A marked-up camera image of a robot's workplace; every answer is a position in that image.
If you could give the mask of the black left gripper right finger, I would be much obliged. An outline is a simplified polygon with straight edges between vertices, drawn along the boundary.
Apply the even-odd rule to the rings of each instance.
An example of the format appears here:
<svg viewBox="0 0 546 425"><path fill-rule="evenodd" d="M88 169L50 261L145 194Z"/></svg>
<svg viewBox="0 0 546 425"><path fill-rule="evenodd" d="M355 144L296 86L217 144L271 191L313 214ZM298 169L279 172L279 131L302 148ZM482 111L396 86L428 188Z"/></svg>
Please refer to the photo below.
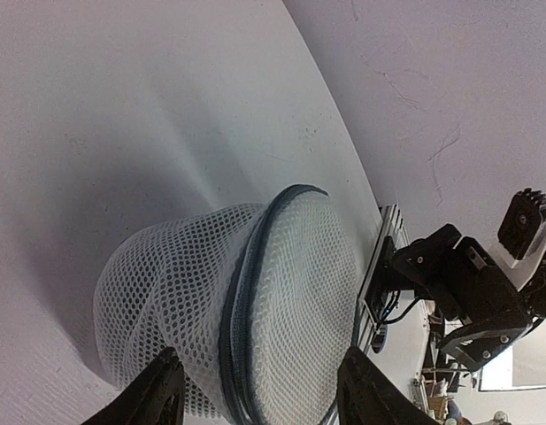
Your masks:
<svg viewBox="0 0 546 425"><path fill-rule="evenodd" d="M356 346L337 372L337 410L342 425L430 425L417 408Z"/></svg>

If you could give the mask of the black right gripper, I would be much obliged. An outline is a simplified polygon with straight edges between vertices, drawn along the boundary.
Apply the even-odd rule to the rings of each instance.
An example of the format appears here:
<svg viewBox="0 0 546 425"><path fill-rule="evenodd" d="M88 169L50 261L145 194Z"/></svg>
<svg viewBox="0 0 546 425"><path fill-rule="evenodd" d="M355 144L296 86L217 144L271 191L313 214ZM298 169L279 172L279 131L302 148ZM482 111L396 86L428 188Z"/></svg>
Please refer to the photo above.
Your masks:
<svg viewBox="0 0 546 425"><path fill-rule="evenodd" d="M439 349L471 372L546 320L546 252L533 278L517 290L475 239L447 224L396 251L389 272L391 290L412 290L434 301L446 321L461 322Z"/></svg>

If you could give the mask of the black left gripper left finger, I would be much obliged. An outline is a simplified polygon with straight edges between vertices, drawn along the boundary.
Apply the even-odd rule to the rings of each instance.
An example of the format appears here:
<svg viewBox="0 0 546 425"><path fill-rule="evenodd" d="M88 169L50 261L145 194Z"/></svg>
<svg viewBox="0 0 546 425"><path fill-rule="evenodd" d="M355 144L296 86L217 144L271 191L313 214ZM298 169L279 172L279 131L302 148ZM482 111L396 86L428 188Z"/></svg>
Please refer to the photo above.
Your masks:
<svg viewBox="0 0 546 425"><path fill-rule="evenodd" d="M186 395L183 365L166 347L105 408L83 425L181 425Z"/></svg>

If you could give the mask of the white mesh laundry bag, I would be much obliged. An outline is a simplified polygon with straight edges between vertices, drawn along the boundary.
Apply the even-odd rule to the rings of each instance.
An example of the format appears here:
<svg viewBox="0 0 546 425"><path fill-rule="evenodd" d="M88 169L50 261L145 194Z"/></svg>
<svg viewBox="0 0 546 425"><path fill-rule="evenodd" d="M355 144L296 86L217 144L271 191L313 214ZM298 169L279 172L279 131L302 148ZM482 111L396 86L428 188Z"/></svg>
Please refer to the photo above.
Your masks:
<svg viewBox="0 0 546 425"><path fill-rule="evenodd" d="M357 339L359 268L328 194L284 189L145 228L96 284L96 346L124 388L166 347L186 412L232 424L323 424Z"/></svg>

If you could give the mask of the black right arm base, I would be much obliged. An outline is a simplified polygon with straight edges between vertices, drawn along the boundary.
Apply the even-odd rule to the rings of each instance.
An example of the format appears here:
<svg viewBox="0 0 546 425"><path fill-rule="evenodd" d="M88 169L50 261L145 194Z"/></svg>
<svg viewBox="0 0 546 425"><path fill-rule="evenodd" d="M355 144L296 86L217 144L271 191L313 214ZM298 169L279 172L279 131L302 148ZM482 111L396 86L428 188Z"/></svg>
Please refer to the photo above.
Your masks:
<svg viewBox="0 0 546 425"><path fill-rule="evenodd" d="M390 265L396 252L391 236L382 239L381 250L366 290L365 302L376 324L382 324L390 315L394 303L392 293L398 291L403 277Z"/></svg>

